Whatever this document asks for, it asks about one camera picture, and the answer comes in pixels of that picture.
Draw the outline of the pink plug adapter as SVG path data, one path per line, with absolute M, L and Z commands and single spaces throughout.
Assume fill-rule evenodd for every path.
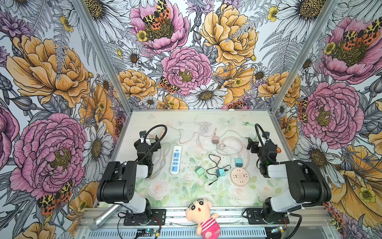
M 219 137 L 218 136 L 213 136 L 212 137 L 212 143 L 213 144 L 219 144 Z

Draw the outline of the green plug adapter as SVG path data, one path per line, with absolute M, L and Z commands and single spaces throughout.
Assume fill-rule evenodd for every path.
M 198 167 L 195 169 L 195 173 L 198 175 L 199 178 L 205 178 L 205 179 L 208 179 L 205 170 L 204 170 L 201 166 L 198 166 Z

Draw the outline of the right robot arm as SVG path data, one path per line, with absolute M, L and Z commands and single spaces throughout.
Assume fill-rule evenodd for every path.
M 257 167 L 262 176 L 287 180 L 287 189 L 278 196 L 265 199 L 262 209 L 247 211 L 248 222 L 261 218 L 264 224 L 281 223 L 293 211 L 322 205 L 332 194 L 315 163 L 302 160 L 278 162 L 278 146 L 262 134 L 262 139 L 248 138 L 247 149 L 258 156 Z

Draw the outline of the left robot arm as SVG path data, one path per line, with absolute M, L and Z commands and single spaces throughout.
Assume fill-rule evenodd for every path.
M 140 139 L 134 143 L 137 159 L 121 163 L 109 162 L 99 182 L 96 197 L 99 202 L 112 204 L 94 219 L 100 227 L 120 208 L 126 209 L 133 223 L 145 225 L 151 220 L 151 205 L 148 199 L 135 192 L 136 180 L 150 178 L 153 172 L 153 153 L 161 148 L 160 138 L 148 138 L 146 131 L 140 132 Z

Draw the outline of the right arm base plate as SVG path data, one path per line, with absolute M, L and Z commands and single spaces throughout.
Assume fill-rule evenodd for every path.
M 271 211 L 266 214 L 260 208 L 247 208 L 243 211 L 242 217 L 248 220 L 250 225 L 275 225 L 275 224 L 289 224 L 288 215 L 285 213 L 276 213 Z

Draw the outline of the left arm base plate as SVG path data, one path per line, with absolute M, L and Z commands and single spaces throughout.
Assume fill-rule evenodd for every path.
M 124 219 L 124 226 L 164 226 L 166 222 L 166 209 L 152 209 L 141 214 L 133 214 Z

